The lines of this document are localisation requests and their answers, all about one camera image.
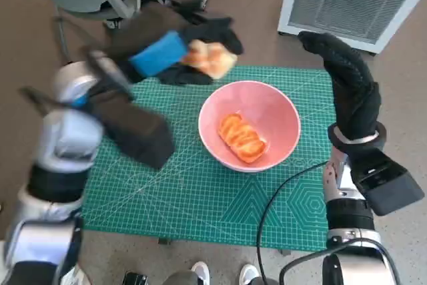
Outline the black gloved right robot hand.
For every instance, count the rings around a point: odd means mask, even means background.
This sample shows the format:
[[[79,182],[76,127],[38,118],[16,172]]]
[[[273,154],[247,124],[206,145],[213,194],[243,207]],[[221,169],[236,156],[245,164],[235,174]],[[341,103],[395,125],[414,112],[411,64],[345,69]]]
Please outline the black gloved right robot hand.
[[[303,48],[319,55],[332,80],[336,123],[349,140],[375,134],[381,96],[379,85],[360,54],[329,33],[301,31]]]

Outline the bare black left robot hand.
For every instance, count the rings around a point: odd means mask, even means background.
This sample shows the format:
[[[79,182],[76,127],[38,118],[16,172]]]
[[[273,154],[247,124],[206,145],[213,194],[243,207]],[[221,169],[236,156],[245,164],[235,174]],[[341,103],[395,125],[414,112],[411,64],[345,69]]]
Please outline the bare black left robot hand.
[[[205,11],[202,0],[149,2],[115,32],[104,52],[131,83],[156,77],[167,85],[209,85],[211,76],[182,60],[194,40],[221,43],[241,55],[244,48],[232,23],[231,17]]]

